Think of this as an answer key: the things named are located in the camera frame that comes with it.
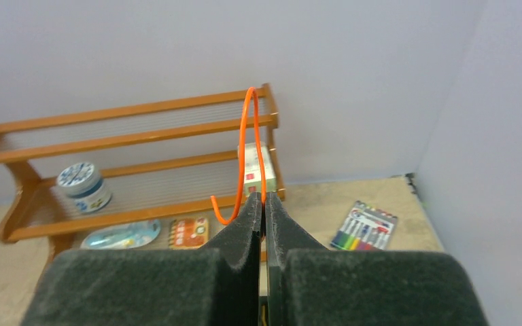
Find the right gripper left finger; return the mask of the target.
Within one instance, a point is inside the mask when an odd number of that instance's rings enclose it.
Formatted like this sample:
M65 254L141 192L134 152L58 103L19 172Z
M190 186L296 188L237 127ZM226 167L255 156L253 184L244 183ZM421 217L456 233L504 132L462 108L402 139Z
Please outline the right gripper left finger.
M262 201L194 250L69 250L49 265L23 325L256 325Z

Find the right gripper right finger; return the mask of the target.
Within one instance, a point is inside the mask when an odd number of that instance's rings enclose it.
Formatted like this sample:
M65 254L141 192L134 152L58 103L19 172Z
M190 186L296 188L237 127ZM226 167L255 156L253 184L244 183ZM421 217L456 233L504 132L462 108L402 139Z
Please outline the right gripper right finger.
M435 251L332 251L281 199L264 208L269 325L486 325L473 284Z

